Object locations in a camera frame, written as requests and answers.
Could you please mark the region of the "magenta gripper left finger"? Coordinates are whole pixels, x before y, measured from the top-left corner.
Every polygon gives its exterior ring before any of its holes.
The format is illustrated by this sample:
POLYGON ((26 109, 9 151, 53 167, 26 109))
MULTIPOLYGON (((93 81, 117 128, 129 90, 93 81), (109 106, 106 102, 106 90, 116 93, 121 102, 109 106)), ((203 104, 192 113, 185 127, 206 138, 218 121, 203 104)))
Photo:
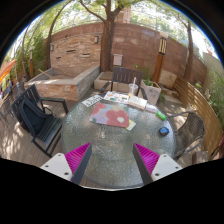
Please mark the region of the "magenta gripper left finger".
POLYGON ((79 185, 91 154, 92 144, 87 143, 69 153, 57 153, 41 169, 79 185))

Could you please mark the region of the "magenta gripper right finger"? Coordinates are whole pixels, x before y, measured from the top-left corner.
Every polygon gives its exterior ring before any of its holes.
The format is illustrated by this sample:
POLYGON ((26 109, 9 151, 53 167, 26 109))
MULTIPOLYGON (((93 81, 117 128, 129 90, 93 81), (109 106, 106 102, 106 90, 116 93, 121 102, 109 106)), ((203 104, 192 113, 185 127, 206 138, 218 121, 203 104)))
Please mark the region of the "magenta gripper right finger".
POLYGON ((133 144, 132 152, 144 185, 182 169, 169 155, 159 155, 137 143, 133 144))

